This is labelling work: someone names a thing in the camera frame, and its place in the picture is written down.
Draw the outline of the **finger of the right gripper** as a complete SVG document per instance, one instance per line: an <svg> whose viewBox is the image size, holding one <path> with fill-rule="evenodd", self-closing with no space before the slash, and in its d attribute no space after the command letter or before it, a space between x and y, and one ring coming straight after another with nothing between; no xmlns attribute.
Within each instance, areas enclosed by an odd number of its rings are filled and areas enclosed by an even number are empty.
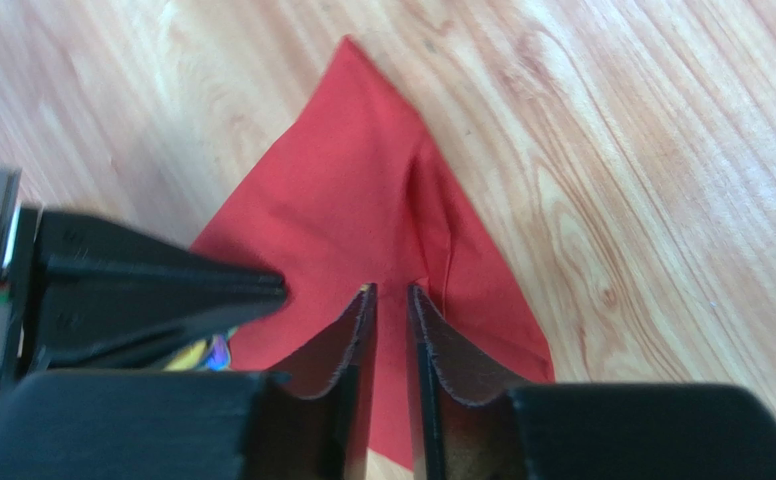
<svg viewBox="0 0 776 480"><path fill-rule="evenodd" d="M215 261L100 217L46 210L33 245L25 359L30 371L161 367L286 300L279 273Z"/></svg>

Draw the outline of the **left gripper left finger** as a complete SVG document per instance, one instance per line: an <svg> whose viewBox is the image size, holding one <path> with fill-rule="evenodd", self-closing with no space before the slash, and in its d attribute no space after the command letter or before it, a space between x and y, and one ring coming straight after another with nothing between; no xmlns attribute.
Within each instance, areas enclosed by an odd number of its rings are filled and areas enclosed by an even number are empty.
<svg viewBox="0 0 776 480"><path fill-rule="evenodd" d="M360 479L376 300L263 372L31 375L0 408L0 479Z"/></svg>

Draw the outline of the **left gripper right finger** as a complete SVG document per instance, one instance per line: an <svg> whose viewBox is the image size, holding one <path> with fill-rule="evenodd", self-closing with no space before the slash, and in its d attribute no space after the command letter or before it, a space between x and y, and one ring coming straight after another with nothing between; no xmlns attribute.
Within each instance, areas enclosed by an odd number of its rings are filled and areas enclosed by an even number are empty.
<svg viewBox="0 0 776 480"><path fill-rule="evenodd" d="M776 479L776 420L711 383L533 383L407 294L418 479Z"/></svg>

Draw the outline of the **red paper napkin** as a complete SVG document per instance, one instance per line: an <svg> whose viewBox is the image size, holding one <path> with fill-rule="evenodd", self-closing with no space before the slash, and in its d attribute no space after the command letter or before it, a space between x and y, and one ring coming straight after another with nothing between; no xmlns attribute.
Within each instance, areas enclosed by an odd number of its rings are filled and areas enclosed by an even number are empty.
<svg viewBox="0 0 776 480"><path fill-rule="evenodd" d="M295 123L192 246L281 273L275 314L230 339L235 370L266 369L378 290L369 445L411 468L406 291L420 285L448 322L523 377L554 379L547 339L418 112L344 38Z"/></svg>

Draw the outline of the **gold spoon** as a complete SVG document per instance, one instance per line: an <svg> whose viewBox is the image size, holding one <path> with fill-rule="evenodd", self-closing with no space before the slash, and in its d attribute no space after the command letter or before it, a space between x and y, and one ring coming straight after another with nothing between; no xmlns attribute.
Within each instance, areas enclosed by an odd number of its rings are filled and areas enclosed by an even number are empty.
<svg viewBox="0 0 776 480"><path fill-rule="evenodd" d="M164 371L228 371L231 369L232 353L229 340L237 332L232 328L222 334L215 334L178 350L167 360Z"/></svg>

